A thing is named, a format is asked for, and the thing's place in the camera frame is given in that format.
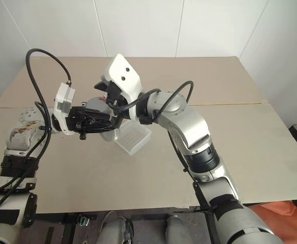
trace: silver robot arm segment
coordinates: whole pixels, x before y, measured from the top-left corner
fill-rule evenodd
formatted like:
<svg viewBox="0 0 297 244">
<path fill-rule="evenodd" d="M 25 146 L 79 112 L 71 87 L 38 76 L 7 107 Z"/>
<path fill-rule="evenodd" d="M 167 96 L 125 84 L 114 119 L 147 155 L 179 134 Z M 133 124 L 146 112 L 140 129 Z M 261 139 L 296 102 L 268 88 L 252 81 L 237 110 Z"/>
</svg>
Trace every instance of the silver robot arm segment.
<svg viewBox="0 0 297 244">
<path fill-rule="evenodd" d="M 147 114 L 154 118 L 170 96 L 171 93 L 164 92 L 151 95 Z M 174 97 L 157 123 L 170 133 L 188 164 L 197 198 L 201 207 L 212 212 L 220 243 L 283 243 L 239 201 L 233 180 L 212 143 L 206 121 L 187 105 L 182 95 Z"/>
<path fill-rule="evenodd" d="M 20 176 L 28 171 L 26 178 L 0 205 L 0 243 L 16 243 L 20 228 L 29 227 L 37 209 L 37 196 L 31 193 L 36 186 L 35 177 L 39 161 L 36 160 L 42 150 L 45 140 L 30 154 L 26 161 L 25 156 L 43 136 L 44 119 L 38 108 L 30 108 L 21 113 L 18 123 L 7 138 L 7 148 L 0 171 L 0 200 Z"/>
</svg>

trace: tabletop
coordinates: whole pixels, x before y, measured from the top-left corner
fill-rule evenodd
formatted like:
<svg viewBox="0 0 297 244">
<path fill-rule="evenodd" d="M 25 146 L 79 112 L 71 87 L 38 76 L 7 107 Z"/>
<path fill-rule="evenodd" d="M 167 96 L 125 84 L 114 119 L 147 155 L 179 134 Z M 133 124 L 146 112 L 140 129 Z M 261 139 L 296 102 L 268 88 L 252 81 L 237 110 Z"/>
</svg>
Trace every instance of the tabletop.
<svg viewBox="0 0 297 244">
<path fill-rule="evenodd" d="M 96 94 L 94 90 L 77 85 L 77 80 L 86 80 L 86 86 L 95 84 L 99 79 L 98 59 L 63 59 L 71 73 L 78 77 L 73 83 L 79 94 L 75 98 L 77 102 L 82 100 L 81 94 L 84 97 Z M 160 80 L 164 82 L 158 83 L 156 60 L 169 67 L 169 72 L 173 70 L 178 75 L 181 74 L 178 71 L 180 66 L 210 65 L 209 69 L 196 69 L 195 79 L 199 82 L 195 83 L 191 105 L 206 119 L 214 145 L 234 179 L 243 203 L 297 199 L 297 143 L 237 58 L 181 58 L 180 61 L 166 58 L 165 62 L 162 62 L 163 58 L 147 59 L 130 59 L 147 89 L 163 86 L 162 89 L 168 90 L 174 86 L 170 88 L 174 90 L 183 80 L 189 79 L 183 74 L 181 79 L 171 82 L 173 79 L 169 79 L 166 73 L 164 77 L 160 73 Z M 39 86 L 45 90 L 45 98 L 49 99 L 47 92 L 54 97 L 54 86 L 58 87 L 56 83 L 64 81 L 61 80 L 63 73 L 50 78 L 51 75 L 40 71 L 43 67 L 50 67 L 48 59 L 35 58 L 35 61 L 32 62 L 35 76 Z M 94 61 L 97 66 L 89 69 Z M 146 69 L 139 71 L 136 66 L 150 67 L 151 72 Z M 55 70 L 59 67 L 52 68 L 50 73 L 54 74 Z M 149 79 L 150 83 L 147 77 L 155 75 L 154 79 Z M 202 82 L 207 80 L 206 77 L 213 78 L 208 85 Z M 225 85 L 226 77 L 232 85 Z M 23 69 L 0 99 L 0 163 L 8 132 L 24 108 L 32 106 L 36 100 L 28 82 Z M 55 85 L 45 86 L 44 82 Z M 23 95 L 9 96 L 23 85 L 27 85 Z M 214 94 L 205 92 L 204 87 Z M 158 125 L 147 127 L 152 131 L 151 139 L 134 156 L 129 156 L 116 143 L 106 142 L 97 134 L 88 135 L 85 141 L 79 140 L 78 135 L 53 135 L 37 172 L 38 213 L 198 205 L 191 178 L 182 172 L 167 132 Z"/>
</svg>

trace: gray floor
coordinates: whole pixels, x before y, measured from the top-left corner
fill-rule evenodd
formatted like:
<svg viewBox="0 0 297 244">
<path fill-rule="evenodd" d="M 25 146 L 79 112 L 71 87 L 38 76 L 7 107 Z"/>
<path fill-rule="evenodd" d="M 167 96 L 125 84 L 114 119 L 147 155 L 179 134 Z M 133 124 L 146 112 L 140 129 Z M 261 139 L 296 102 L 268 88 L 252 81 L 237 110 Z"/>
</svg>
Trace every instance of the gray floor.
<svg viewBox="0 0 297 244">
<path fill-rule="evenodd" d="M 188 211 L 188 209 L 178 208 L 155 208 L 155 209 L 134 209 L 120 210 L 118 213 L 133 220 L 135 236 L 134 244 L 160 244 L 165 243 L 165 218 L 167 215 L 179 216 L 189 229 L 193 243 L 210 244 L 209 234 L 204 214 L 201 213 L 174 213 L 174 211 Z M 74 236 L 74 244 L 92 244 L 95 243 L 98 230 L 102 220 L 109 211 L 89 212 L 88 214 L 97 214 L 97 219 L 90 222 L 86 227 L 77 226 Z M 113 220 L 116 214 L 112 213 L 107 218 Z M 51 244 L 61 243 L 64 225 L 52 224 L 44 221 L 35 221 L 28 229 L 21 231 L 21 244 L 47 244 L 46 236 L 48 229 L 54 227 Z"/>
</svg>

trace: cardboard sheet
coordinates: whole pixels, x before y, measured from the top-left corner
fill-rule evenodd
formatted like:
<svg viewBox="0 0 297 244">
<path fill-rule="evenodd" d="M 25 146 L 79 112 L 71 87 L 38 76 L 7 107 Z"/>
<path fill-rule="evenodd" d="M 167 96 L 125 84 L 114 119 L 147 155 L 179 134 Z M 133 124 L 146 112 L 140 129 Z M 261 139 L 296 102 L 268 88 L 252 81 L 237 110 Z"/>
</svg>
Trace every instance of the cardboard sheet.
<svg viewBox="0 0 297 244">
<path fill-rule="evenodd" d="M 297 199 L 297 144 L 269 104 L 195 106 L 243 203 Z M 0 108 L 0 163 L 22 108 Z M 53 135 L 37 172 L 38 213 L 198 205 L 167 132 L 134 156 L 100 135 Z"/>
<path fill-rule="evenodd" d="M 143 89 L 148 91 L 160 88 L 174 91 L 183 82 L 192 80 L 193 90 L 190 104 L 246 104 L 266 102 L 251 77 L 237 57 L 183 57 L 183 58 L 127 58 L 141 78 Z M 101 81 L 110 57 L 62 57 L 76 89 L 73 106 L 102 96 L 103 92 L 94 89 Z M 61 82 L 67 77 L 63 69 L 49 57 L 34 57 L 31 67 L 39 88 L 48 106 Z M 29 80 L 26 67 L 0 98 L 0 107 L 28 107 L 34 104 L 36 93 Z"/>
</svg>

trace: cable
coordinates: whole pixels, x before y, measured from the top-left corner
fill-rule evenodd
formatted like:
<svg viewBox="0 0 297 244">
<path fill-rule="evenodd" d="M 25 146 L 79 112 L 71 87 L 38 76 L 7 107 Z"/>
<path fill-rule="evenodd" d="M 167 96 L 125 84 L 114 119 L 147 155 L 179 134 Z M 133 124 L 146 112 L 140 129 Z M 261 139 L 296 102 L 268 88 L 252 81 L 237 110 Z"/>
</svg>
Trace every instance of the cable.
<svg viewBox="0 0 297 244">
<path fill-rule="evenodd" d="M 188 80 L 186 82 L 184 82 L 182 85 L 179 86 L 178 89 L 176 89 L 175 92 L 172 93 L 172 95 L 169 97 L 169 99 L 167 99 L 167 101 L 163 104 L 163 106 L 160 108 L 160 110 L 158 111 L 158 113 L 156 114 L 155 118 L 153 119 L 153 122 L 157 122 L 157 119 L 160 117 L 160 115 L 163 113 L 163 111 L 165 110 L 165 108 L 168 106 L 168 104 L 173 100 L 173 98 L 187 85 L 190 85 L 190 90 L 187 96 L 187 103 L 189 102 L 189 99 L 191 97 L 192 94 L 192 90 L 193 90 L 193 82 L 191 80 Z"/>
<path fill-rule="evenodd" d="M 158 117 L 162 114 L 162 112 L 165 110 L 165 108 L 168 106 L 168 104 L 171 102 L 171 100 L 187 85 L 190 85 L 190 90 L 189 90 L 189 93 L 188 93 L 188 96 L 187 96 L 187 103 L 189 102 L 190 100 L 190 97 L 191 97 L 191 94 L 192 94 L 192 91 L 193 91 L 193 82 L 191 80 L 189 81 L 186 81 L 184 82 L 170 97 L 169 99 L 167 99 L 167 101 L 163 104 L 163 106 L 161 107 L 161 109 L 159 110 L 159 112 L 156 114 L 155 118 L 154 118 L 154 122 L 157 121 Z M 188 167 L 188 164 L 186 163 L 185 159 L 183 158 L 182 154 L 180 153 L 179 149 L 177 148 L 177 146 L 175 145 L 174 143 L 174 140 L 172 139 L 171 137 L 171 134 L 168 132 L 168 135 L 169 135 L 169 138 L 170 138 L 170 141 L 171 141 L 171 144 L 173 146 L 173 149 L 175 151 L 175 153 L 177 154 L 178 156 L 178 159 L 180 160 L 180 162 L 182 163 L 184 169 L 183 171 L 184 172 L 188 172 L 189 175 L 191 176 L 192 178 L 192 175 L 190 174 L 189 172 L 189 167 Z"/>
<path fill-rule="evenodd" d="M 127 220 L 125 219 L 125 217 L 119 215 L 119 213 L 118 213 L 117 211 L 112 210 L 112 211 L 108 212 L 107 215 L 104 217 L 104 219 L 103 219 L 103 221 L 102 221 L 102 224 L 101 224 L 101 227 L 100 227 L 100 229 L 98 230 L 99 233 L 102 231 L 102 227 L 103 227 L 103 224 L 104 224 L 105 220 L 107 220 L 107 217 L 108 217 L 111 213 L 113 213 L 113 212 L 117 213 L 117 215 L 119 216 L 119 218 L 122 218 L 123 220 L 127 221 Z"/>
<path fill-rule="evenodd" d="M 38 49 L 38 48 L 34 48 L 34 49 L 30 49 L 26 56 L 25 56 L 25 64 L 26 64 L 26 69 L 27 72 L 29 74 L 31 83 L 33 84 L 34 89 L 36 90 L 36 93 L 40 99 L 40 102 L 35 102 L 36 107 L 40 110 L 41 115 L 43 116 L 43 119 L 45 121 L 45 130 L 44 130 L 44 134 L 42 135 L 41 139 L 34 145 L 34 147 L 32 147 L 30 149 L 30 151 L 25 155 L 22 163 L 26 163 L 27 159 L 29 158 L 29 156 L 33 153 L 33 151 L 43 142 L 43 140 L 47 137 L 46 142 L 42 148 L 42 150 L 40 151 L 39 155 L 36 157 L 36 160 L 38 161 L 44 154 L 44 152 L 46 151 L 50 139 L 51 139 L 51 119 L 50 119 L 50 114 L 48 111 L 48 107 L 46 105 L 46 102 L 41 94 L 41 91 L 36 83 L 36 80 L 33 76 L 32 73 L 32 69 L 31 69 L 31 65 L 30 65 L 30 56 L 32 53 L 34 52 L 42 52 L 48 56 L 50 56 L 51 58 L 53 58 L 55 61 L 57 61 L 60 66 L 65 70 L 66 74 L 67 74 L 67 78 L 68 81 L 66 82 L 66 84 L 68 84 L 69 86 L 72 85 L 72 80 L 71 80 L 71 76 L 67 70 L 67 68 L 64 66 L 64 64 L 58 59 L 56 58 L 53 54 L 42 50 L 42 49 Z M 21 184 L 21 182 L 26 178 L 26 176 L 28 175 L 29 171 L 32 169 L 33 165 L 31 164 L 28 169 L 21 175 L 20 179 L 11 187 L 11 189 L 1 198 L 0 200 L 0 205 L 18 188 L 18 186 Z M 16 175 L 15 177 L 13 177 L 8 183 L 4 184 L 3 186 L 0 187 L 0 191 L 2 189 L 4 189 L 5 187 L 7 187 L 8 185 L 12 184 L 19 176 Z"/>
<path fill-rule="evenodd" d="M 127 104 L 127 105 L 124 105 L 124 106 L 114 106 L 111 102 L 108 102 L 108 106 L 115 110 L 115 111 L 126 111 L 126 110 L 129 110 L 130 108 L 134 107 L 136 104 L 138 104 L 141 100 L 145 99 L 145 98 L 148 98 L 151 94 L 153 93 L 158 93 L 160 92 L 160 89 L 153 89 L 153 90 L 150 90 L 148 92 L 146 92 L 145 94 L 143 94 L 142 96 L 138 97 L 136 100 L 134 100 L 133 102 Z"/>
</svg>

